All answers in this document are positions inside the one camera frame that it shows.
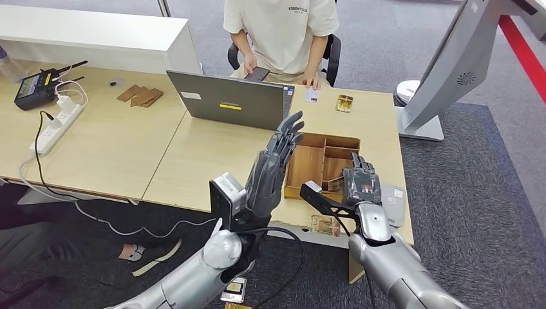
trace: speaker grille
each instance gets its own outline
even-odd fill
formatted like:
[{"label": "speaker grille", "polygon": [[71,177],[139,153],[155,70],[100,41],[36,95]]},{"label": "speaker grille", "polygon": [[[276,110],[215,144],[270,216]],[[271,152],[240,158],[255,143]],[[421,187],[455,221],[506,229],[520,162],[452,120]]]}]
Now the speaker grille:
[{"label": "speaker grille", "polygon": [[457,78],[457,84],[459,86],[468,86],[468,85],[472,84],[474,82],[474,80],[476,80],[476,73],[467,72],[467,73],[461,74]]}]

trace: robotic arm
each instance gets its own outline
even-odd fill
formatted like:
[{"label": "robotic arm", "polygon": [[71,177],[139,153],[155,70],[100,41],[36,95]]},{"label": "robotic arm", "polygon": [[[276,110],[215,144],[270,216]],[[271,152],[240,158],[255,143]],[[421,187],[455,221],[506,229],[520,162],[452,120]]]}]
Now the robotic arm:
[{"label": "robotic arm", "polygon": [[300,111],[282,121],[256,157],[246,188],[229,173],[210,181],[212,213],[219,220],[205,246],[146,291],[111,308],[203,308],[252,269],[267,233],[263,229],[281,200],[287,163],[303,138],[302,116]]},{"label": "robotic arm", "polygon": [[[298,122],[302,116],[298,112],[282,121],[267,148],[259,152],[244,188],[229,173],[210,181],[211,209],[219,220],[205,246],[146,291],[111,308],[203,308],[233,279],[252,269],[267,229],[275,229],[267,225],[281,200],[287,163],[303,137],[298,133],[304,125]],[[302,185],[300,196],[322,214],[355,220],[350,254],[397,308],[469,309],[436,284],[419,255],[389,226],[373,165],[356,154],[353,165],[343,170],[342,203],[321,195],[320,186],[312,182]]]},{"label": "robotic arm", "polygon": [[343,170],[342,203],[321,195],[320,186],[310,182],[302,186],[300,196],[322,214],[356,221],[349,252],[397,308],[469,309],[432,279],[417,252],[389,226],[373,165],[355,153],[353,164]]}]

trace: laptop lid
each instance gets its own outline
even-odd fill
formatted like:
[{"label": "laptop lid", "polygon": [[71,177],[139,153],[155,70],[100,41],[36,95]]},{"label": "laptop lid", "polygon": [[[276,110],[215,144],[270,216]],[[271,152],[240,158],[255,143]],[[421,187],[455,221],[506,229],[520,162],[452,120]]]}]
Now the laptop lid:
[{"label": "laptop lid", "polygon": [[167,71],[193,117],[276,129],[283,120],[283,86]]}]

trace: power strip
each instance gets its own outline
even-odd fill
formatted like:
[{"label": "power strip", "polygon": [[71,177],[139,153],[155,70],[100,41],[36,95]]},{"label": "power strip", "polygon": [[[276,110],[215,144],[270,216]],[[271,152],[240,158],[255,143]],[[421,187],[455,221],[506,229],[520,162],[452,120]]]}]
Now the power strip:
[{"label": "power strip", "polygon": [[[59,101],[57,101],[57,104],[61,107],[61,112],[56,116],[56,119],[58,119],[62,125],[54,126],[53,124],[50,124],[42,131],[40,136],[38,136],[37,150],[38,154],[41,156],[45,156],[51,151],[53,146],[61,139],[66,130],[68,130],[83,111],[81,105],[74,104],[67,96],[61,96]],[[29,149],[34,152],[34,142],[32,142]]]}]

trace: plug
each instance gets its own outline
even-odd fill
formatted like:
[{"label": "plug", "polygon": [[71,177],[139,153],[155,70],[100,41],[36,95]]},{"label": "plug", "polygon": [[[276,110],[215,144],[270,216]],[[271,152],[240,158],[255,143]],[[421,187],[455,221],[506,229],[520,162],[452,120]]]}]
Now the plug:
[{"label": "plug", "polygon": [[76,103],[74,103],[74,101],[72,101],[72,99],[67,95],[59,95],[57,105],[63,112],[68,114],[72,114],[74,109],[76,109]]},{"label": "plug", "polygon": [[59,119],[51,116],[49,113],[46,113],[46,115],[49,118],[49,126],[52,129],[58,129],[58,128],[62,127],[62,122]]}]

